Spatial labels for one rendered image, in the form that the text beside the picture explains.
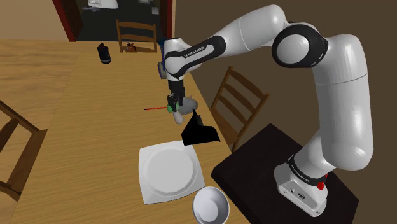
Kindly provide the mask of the wooden ladder-back chair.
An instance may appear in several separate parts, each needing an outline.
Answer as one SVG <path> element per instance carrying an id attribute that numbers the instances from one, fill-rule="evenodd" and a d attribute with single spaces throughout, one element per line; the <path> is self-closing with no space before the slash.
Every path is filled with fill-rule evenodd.
<path id="1" fill-rule="evenodd" d="M 0 130 L 0 152 L 2 152 L 4 146 L 14 133 L 17 125 L 22 126 L 31 133 L 7 182 L 0 181 L 0 192 L 7 194 L 18 202 L 48 130 L 38 129 L 3 101 L 0 101 L 0 111 L 10 117 L 10 120 Z"/>
<path id="2" fill-rule="evenodd" d="M 246 99 L 237 89 L 228 84 L 229 77 L 233 77 L 234 79 L 236 79 L 241 85 L 248 89 L 252 94 L 257 96 L 257 98 L 259 98 L 260 101 L 256 107 L 254 107 L 249 102 L 249 100 Z M 247 110 L 251 112 L 251 115 L 248 119 L 246 119 L 244 115 L 226 97 L 222 96 L 224 90 L 229 92 Z M 269 97 L 269 93 L 264 94 L 254 83 L 249 81 L 239 72 L 235 71 L 232 66 L 228 67 L 209 110 L 215 122 L 217 123 L 219 130 L 221 131 L 227 145 L 232 146 L 232 153 L 236 151 L 242 136 L 245 134 L 248 127 L 252 124 L 253 120 L 256 118 Z M 216 109 L 216 106 L 219 102 L 224 104 L 226 108 L 231 113 L 233 113 L 233 115 L 238 118 L 243 124 L 243 127 L 240 129 L 240 131 L 236 131 L 232 127 L 232 125 L 226 120 L 226 118 Z"/>
<path id="3" fill-rule="evenodd" d="M 143 36 L 138 34 L 122 34 L 121 28 L 131 28 L 137 30 L 145 30 L 151 31 L 153 33 L 152 37 Z M 157 27 L 155 24 L 143 24 L 138 22 L 128 22 L 128 21 L 120 21 L 116 19 L 116 31 L 118 36 L 118 44 L 120 52 L 126 52 L 127 43 L 133 42 L 145 42 L 145 43 L 153 43 L 153 48 L 145 48 L 145 47 L 136 47 L 137 52 L 157 52 Z"/>

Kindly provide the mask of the dark red door frame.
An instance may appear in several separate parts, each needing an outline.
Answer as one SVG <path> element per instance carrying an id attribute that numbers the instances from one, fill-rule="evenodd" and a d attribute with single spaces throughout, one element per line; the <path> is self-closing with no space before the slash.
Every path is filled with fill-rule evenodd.
<path id="1" fill-rule="evenodd" d="M 83 27 L 75 0 L 52 0 L 69 42 L 75 42 Z M 174 37 L 176 0 L 160 0 L 160 26 L 166 38 Z"/>

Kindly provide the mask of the white square plate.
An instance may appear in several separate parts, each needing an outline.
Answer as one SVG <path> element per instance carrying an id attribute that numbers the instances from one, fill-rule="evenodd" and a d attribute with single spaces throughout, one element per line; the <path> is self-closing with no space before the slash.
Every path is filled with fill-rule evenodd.
<path id="1" fill-rule="evenodd" d="M 205 187 L 194 147 L 172 141 L 141 148 L 139 184 L 146 205 L 180 199 Z"/>

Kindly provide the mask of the black robot stand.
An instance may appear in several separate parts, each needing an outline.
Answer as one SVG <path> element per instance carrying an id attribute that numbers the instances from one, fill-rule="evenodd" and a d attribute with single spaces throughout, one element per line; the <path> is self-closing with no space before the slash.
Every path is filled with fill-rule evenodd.
<path id="1" fill-rule="evenodd" d="M 279 193 L 274 169 L 300 149 L 268 124 L 218 164 L 211 176 L 251 224 L 352 224 L 359 200 L 333 172 L 326 181 L 327 205 L 318 217 Z"/>

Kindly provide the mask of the grey rounded object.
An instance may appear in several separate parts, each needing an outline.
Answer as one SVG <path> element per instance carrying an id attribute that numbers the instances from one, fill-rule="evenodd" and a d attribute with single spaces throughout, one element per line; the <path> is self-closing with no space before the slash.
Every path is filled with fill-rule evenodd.
<path id="1" fill-rule="evenodd" d="M 198 102 L 192 97 L 184 97 L 183 105 L 179 107 L 179 112 L 182 115 L 187 115 L 193 112 L 193 109 L 196 110 L 198 108 Z"/>

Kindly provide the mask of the wooden table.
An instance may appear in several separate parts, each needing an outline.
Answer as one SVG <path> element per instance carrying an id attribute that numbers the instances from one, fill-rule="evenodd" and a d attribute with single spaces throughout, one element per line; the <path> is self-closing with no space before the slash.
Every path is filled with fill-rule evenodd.
<path id="1" fill-rule="evenodd" d="M 178 141 L 184 129 L 166 109 L 168 83 L 156 53 L 121 53 L 76 42 L 78 58 L 10 224 L 197 224 L 193 195 L 146 205 L 139 150 Z"/>

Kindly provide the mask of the white bottle with green band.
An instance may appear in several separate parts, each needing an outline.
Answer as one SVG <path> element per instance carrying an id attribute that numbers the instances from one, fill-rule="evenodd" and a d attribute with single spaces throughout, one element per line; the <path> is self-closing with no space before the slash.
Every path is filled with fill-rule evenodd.
<path id="1" fill-rule="evenodd" d="M 175 121 L 178 125 L 180 125 L 180 124 L 182 124 L 182 123 L 184 122 L 183 115 L 180 113 L 180 111 L 174 112 L 174 111 L 173 111 L 173 108 L 170 108 L 170 107 L 168 107 L 168 106 L 167 106 L 167 111 L 168 111 L 169 113 L 172 113 L 172 115 L 173 115 L 173 117 L 174 117 L 174 121 Z"/>

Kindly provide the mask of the black jar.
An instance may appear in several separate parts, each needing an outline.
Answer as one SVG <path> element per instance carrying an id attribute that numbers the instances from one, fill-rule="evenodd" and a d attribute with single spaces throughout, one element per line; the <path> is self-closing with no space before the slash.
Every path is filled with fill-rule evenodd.
<path id="1" fill-rule="evenodd" d="M 105 46 L 104 43 L 101 43 L 97 47 L 97 51 L 98 51 L 98 54 L 99 54 L 100 61 L 103 64 L 111 63 L 111 56 L 110 56 L 110 53 L 109 53 L 109 48 L 107 46 Z"/>

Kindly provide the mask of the silver bowl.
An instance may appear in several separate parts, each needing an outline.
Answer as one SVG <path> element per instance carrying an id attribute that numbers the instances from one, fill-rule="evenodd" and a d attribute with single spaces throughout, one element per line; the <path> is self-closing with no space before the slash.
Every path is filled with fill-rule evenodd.
<path id="1" fill-rule="evenodd" d="M 230 214 L 230 204 L 220 189 L 207 186 L 195 195 L 192 210 L 198 224 L 225 224 Z"/>

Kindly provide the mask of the black angular object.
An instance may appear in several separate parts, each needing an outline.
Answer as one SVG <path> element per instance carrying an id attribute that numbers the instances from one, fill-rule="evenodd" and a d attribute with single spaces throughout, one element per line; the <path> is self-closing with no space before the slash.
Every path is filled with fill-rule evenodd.
<path id="1" fill-rule="evenodd" d="M 201 116 L 194 109 L 181 137 L 185 146 L 220 141 L 217 130 L 213 126 L 204 125 Z"/>

